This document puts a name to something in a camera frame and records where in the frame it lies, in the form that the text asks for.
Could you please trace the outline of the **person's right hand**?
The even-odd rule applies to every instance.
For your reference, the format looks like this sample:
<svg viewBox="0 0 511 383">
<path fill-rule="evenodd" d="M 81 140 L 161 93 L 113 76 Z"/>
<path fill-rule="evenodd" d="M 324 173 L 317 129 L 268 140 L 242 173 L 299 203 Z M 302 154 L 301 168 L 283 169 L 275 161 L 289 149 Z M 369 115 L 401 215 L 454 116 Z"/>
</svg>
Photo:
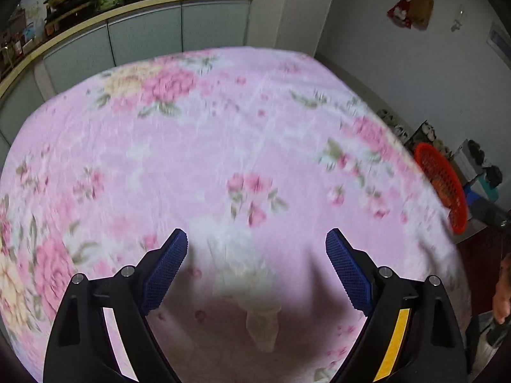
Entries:
<svg viewBox="0 0 511 383">
<path fill-rule="evenodd" d="M 500 262 L 499 279 L 495 286 L 495 295 L 493 296 L 493 314 L 498 324 L 503 324 L 510 316 L 510 268 L 511 256 L 508 253 Z"/>
</svg>

